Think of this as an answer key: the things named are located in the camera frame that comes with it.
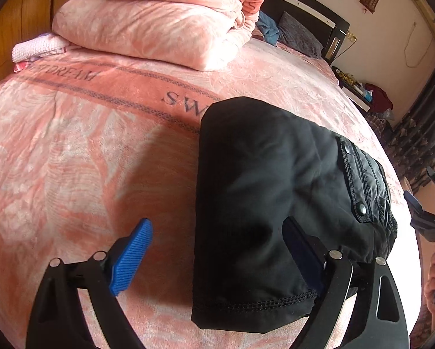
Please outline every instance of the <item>blue cloth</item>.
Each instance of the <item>blue cloth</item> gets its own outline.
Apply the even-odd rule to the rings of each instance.
[[[279,39],[279,29],[276,22],[262,11],[259,11],[259,19],[256,26],[264,36],[264,41],[275,46]]]
[[[372,93],[369,90],[366,91],[365,100],[368,102],[372,101]]]

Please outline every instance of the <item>electrical cord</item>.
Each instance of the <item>electrical cord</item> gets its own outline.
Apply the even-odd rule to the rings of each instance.
[[[340,53],[339,55],[337,55],[334,60],[336,60],[339,56],[343,55],[344,53],[346,53],[350,48],[353,47],[353,45],[356,43],[356,41],[354,41],[349,48],[347,48],[344,52]]]
[[[411,28],[410,34],[409,34],[409,36],[408,36],[408,39],[406,40],[405,48],[403,49],[403,55],[405,55],[405,64],[406,64],[406,66],[407,66],[408,68],[417,68],[417,67],[419,67],[419,65],[420,65],[421,62],[423,61],[424,57],[426,56],[427,52],[429,51],[429,49],[430,49],[430,47],[431,47],[431,44],[432,44],[432,41],[433,41],[433,38],[431,38],[431,41],[429,42],[429,46],[427,47],[426,52],[423,54],[423,56],[421,57],[421,59],[419,59],[418,63],[417,63],[416,65],[409,65],[409,64],[408,64],[408,59],[406,58],[406,49],[408,48],[408,45],[410,44],[410,39],[411,39],[411,36],[412,36],[412,34],[413,34],[415,28],[416,28],[416,22],[413,22],[413,25],[412,25],[412,28]]]

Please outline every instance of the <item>gray pillow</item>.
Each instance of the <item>gray pillow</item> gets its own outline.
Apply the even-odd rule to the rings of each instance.
[[[323,45],[311,32],[286,11],[279,21],[279,41],[310,58],[319,59]]]

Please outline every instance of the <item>black headboard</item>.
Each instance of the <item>black headboard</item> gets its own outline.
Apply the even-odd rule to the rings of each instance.
[[[312,11],[307,12],[300,7],[302,5],[307,5]],[[337,13],[316,0],[264,0],[261,10],[276,23],[284,11],[296,18],[323,44],[322,55],[328,64],[333,62],[350,27],[350,24]]]

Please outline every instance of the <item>blue gripper pad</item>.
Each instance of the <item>blue gripper pad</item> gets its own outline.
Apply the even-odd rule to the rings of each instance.
[[[114,243],[109,251],[109,256],[113,260],[109,290],[114,296],[128,289],[152,239],[151,221],[143,218],[129,237],[121,238]]]

